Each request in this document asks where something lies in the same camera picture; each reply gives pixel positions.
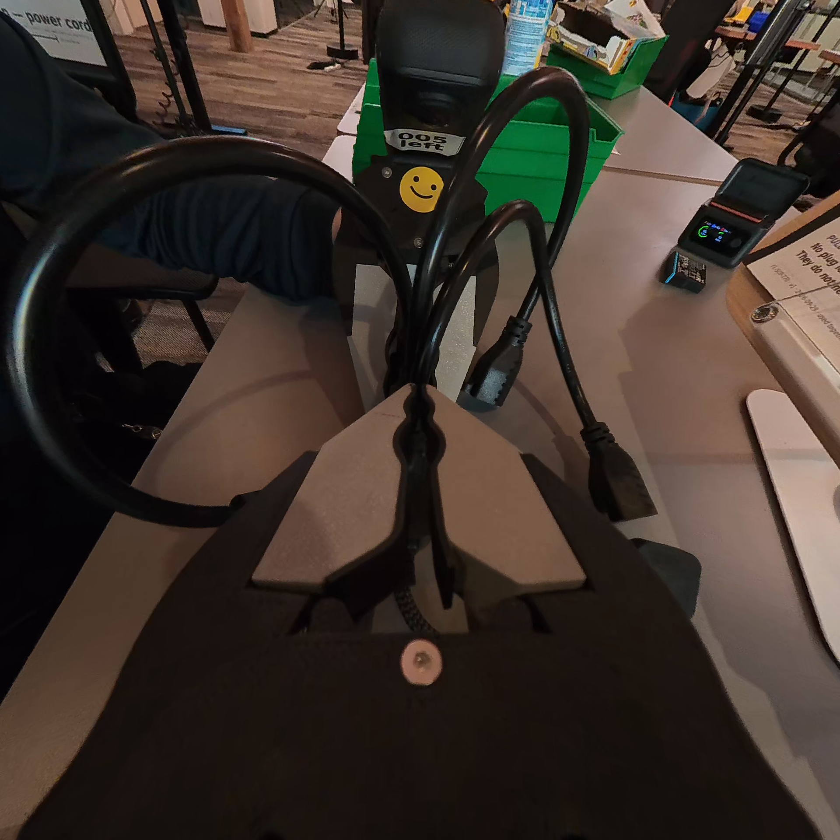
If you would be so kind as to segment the blue label plastic bottle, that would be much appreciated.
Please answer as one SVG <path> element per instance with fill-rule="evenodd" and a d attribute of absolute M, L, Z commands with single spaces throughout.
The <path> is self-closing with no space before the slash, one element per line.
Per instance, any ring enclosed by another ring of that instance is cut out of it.
<path fill-rule="evenodd" d="M 539 66 L 554 1 L 510 1 L 501 74 L 520 77 Z"/>

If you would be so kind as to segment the black round-base stand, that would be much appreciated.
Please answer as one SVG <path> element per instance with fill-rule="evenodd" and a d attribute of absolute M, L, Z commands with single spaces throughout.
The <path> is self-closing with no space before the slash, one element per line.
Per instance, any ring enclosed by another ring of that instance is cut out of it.
<path fill-rule="evenodd" d="M 323 25 L 323 31 L 308 70 L 368 69 L 362 50 L 363 11 L 362 1 L 314 2 L 311 20 Z"/>

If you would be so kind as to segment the printed cards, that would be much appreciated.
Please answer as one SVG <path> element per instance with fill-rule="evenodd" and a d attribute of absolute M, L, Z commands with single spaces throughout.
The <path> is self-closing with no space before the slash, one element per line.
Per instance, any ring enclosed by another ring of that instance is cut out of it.
<path fill-rule="evenodd" d="M 613 76 L 637 47 L 662 46 L 667 35 L 645 1 L 557 2 L 548 38 L 563 52 Z"/>

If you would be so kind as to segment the wooden post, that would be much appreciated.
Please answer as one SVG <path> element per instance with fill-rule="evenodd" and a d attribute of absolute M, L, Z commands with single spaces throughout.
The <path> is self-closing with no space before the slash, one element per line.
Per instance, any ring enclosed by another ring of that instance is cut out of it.
<path fill-rule="evenodd" d="M 221 0 L 227 39 L 232 51 L 248 54 L 254 50 L 253 38 L 246 12 L 245 1 Z"/>

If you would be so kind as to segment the black battery charger case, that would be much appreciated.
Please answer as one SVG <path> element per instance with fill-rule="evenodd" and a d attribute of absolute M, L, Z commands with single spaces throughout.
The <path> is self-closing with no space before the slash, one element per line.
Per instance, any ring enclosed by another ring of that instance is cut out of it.
<path fill-rule="evenodd" d="M 809 184 L 807 175 L 787 166 L 743 159 L 698 208 L 677 249 L 706 263 L 736 268 Z"/>

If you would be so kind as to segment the black slanted pole stand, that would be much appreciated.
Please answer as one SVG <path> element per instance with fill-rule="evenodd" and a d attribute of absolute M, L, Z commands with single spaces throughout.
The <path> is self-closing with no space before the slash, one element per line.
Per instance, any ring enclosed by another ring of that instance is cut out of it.
<path fill-rule="evenodd" d="M 721 24 L 715 35 L 735 56 L 740 69 L 717 115 L 705 130 L 708 138 L 726 146 L 730 132 L 773 68 L 784 71 L 767 103 L 755 108 L 755 116 L 765 122 L 774 115 L 774 105 L 810 54 L 821 58 L 829 49 L 830 30 L 838 29 L 838 2 L 763 2 L 768 15 L 757 31 L 743 26 Z"/>

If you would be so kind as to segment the black tripod stand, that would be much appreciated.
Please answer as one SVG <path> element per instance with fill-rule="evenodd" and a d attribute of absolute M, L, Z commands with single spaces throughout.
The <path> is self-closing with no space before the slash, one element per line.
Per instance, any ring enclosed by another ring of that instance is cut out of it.
<path fill-rule="evenodd" d="M 173 136 L 246 137 L 244 128 L 212 124 L 190 53 L 186 31 L 173 1 L 139 1 L 152 37 L 151 54 L 160 64 L 165 89 L 155 125 Z"/>

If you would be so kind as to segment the shallow green plastic bin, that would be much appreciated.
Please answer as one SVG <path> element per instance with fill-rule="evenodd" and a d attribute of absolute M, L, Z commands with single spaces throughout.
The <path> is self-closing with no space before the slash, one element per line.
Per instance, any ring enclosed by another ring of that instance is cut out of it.
<path fill-rule="evenodd" d="M 623 68 L 614 75 L 606 73 L 575 54 L 562 50 L 557 45 L 549 48 L 547 64 L 569 71 L 589 97 L 614 100 L 644 84 L 668 40 L 669 37 L 665 35 L 663 38 L 641 42 L 626 59 Z"/>

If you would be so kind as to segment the person's left forearm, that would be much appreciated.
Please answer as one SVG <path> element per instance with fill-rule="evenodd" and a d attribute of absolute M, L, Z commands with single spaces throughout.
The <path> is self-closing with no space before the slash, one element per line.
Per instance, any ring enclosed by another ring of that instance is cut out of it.
<path fill-rule="evenodd" d="M 162 137 L 118 114 L 2 15 L 2 200 L 41 220 L 96 170 Z M 196 180 L 113 222 L 102 245 L 170 270 L 248 282 L 289 302 L 333 296 L 336 202 L 264 176 Z"/>

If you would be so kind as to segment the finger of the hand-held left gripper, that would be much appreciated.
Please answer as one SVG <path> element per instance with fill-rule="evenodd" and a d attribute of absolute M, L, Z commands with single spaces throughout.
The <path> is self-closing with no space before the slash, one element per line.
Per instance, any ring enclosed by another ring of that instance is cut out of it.
<path fill-rule="evenodd" d="M 396 315 L 396 292 L 381 266 L 355 267 L 348 344 L 363 408 L 384 398 L 388 341 Z"/>
<path fill-rule="evenodd" d="M 466 381 L 476 345 L 476 276 L 468 278 L 444 332 L 434 372 L 435 387 L 456 402 Z"/>

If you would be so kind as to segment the white sign black frame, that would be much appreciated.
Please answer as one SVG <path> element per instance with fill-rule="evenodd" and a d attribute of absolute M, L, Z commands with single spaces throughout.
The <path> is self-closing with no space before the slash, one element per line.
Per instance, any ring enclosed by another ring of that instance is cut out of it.
<path fill-rule="evenodd" d="M 133 84 L 97 1 L 2 1 L 15 21 L 66 72 L 98 91 L 124 118 L 137 122 Z"/>

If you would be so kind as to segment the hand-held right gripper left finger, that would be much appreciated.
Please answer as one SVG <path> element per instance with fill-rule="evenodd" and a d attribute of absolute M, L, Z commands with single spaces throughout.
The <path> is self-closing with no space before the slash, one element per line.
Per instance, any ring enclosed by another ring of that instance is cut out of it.
<path fill-rule="evenodd" d="M 414 396 L 405 385 L 321 446 L 251 575 L 256 589 L 332 598 L 358 619 L 408 582 L 400 434 Z"/>

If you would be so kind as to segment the deep green plastic bin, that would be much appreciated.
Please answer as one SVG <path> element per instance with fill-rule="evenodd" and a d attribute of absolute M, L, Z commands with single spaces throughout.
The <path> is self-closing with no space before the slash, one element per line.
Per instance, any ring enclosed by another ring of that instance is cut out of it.
<path fill-rule="evenodd" d="M 623 129 L 593 101 L 589 149 L 578 205 L 600 174 L 623 136 Z M 569 158 L 569 127 L 565 111 L 555 100 L 531 102 L 500 133 L 483 160 L 476 179 L 486 192 L 486 213 L 512 200 L 525 199 L 540 211 L 542 220 L 556 218 Z M 353 147 L 353 183 L 357 183 L 374 156 L 385 156 L 380 84 L 373 59 L 367 71 L 356 141 Z"/>

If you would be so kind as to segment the wooden sign board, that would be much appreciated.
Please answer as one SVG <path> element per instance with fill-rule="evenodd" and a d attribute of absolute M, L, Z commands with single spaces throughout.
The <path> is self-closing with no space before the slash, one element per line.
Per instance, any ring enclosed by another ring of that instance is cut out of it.
<path fill-rule="evenodd" d="M 839 193 L 773 230 L 734 270 L 729 313 L 839 463 Z"/>

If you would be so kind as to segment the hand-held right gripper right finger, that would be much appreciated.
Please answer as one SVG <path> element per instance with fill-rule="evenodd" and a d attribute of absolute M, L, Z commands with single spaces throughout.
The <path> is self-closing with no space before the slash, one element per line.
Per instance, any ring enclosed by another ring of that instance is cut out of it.
<path fill-rule="evenodd" d="M 471 610 L 578 590 L 580 562 L 517 447 L 432 386 L 424 394 L 434 572 L 442 603 Z"/>

